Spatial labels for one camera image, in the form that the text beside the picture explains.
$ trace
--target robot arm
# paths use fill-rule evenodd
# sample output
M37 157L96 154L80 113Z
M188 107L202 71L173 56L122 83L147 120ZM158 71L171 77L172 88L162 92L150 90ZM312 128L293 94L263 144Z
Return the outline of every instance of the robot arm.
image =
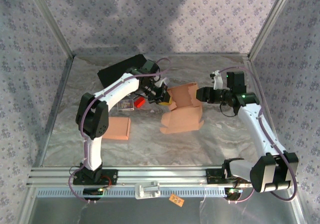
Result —
M88 158L85 162L84 172L88 176L91 176L95 182L99 179L99 175L96 172L102 168L100 152L101 141L103 134L108 128L108 112L110 109L125 96L137 90L142 90L147 95L150 103L155 102L157 104L161 104L168 103L170 101L167 86L164 83L156 85L156 81L153 77L140 77L139 79L131 78L125 81L125 79L128 79L133 75L154 74L158 69L159 68L156 63L147 61L140 69L130 68L127 70L128 73L124 73L120 79L107 88L93 95L85 93L82 96L76 116L76 123L79 126L79 130L81 129L80 124L83 114L88 105L94 98L103 95L109 90L106 95L103 95L94 103L85 117L83 126L83 131L88 137L87 149L85 150Z
M211 78L216 82L221 79L221 76L214 72L211 74ZM279 143L263 114L259 116L261 110L259 100L254 93L247 93L244 83L243 72L227 72L227 87L229 89L218 89L215 85L214 87L200 88L196 94L200 101L231 106L234 114L239 116L250 132L258 156L260 156L256 164L239 158L226 160L222 165L223 178L241 177L250 181L257 192L288 189L293 185L293 179L288 167L262 130L259 118L261 118L266 133L277 145L280 152L284 154L294 172L298 167L298 158L295 153L288 153Z

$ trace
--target patterned wallpaper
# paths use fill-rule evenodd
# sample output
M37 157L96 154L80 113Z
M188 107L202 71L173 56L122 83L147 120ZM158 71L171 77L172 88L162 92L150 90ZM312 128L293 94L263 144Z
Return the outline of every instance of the patterned wallpaper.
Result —
M66 56L33 0L0 0L0 223L15 223Z
M320 223L320 0L288 0L254 64L312 219Z
M76 55L248 53L275 0L45 0Z

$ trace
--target metal clamp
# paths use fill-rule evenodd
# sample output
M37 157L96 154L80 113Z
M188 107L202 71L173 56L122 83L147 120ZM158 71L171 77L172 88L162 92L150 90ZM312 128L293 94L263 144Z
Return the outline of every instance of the metal clamp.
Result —
M160 197L160 185L157 181L136 183L135 186L135 198L147 199Z

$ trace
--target orange tag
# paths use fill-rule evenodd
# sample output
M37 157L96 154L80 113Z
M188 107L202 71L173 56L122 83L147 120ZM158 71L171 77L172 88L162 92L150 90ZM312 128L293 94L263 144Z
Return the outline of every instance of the orange tag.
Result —
M171 194L169 201L172 201L174 204L182 207L184 200L181 199L180 197L176 196L175 194Z

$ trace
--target cardboard box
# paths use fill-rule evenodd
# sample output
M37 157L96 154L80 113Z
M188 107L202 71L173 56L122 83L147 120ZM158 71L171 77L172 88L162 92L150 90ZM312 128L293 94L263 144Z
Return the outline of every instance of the cardboard box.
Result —
M202 117L202 103L196 99L198 85L189 83L168 89L172 97L169 105L170 112L163 114L160 128L163 134L180 133L199 130L204 121Z
M109 117L109 127L103 139L129 140L131 120L128 117Z

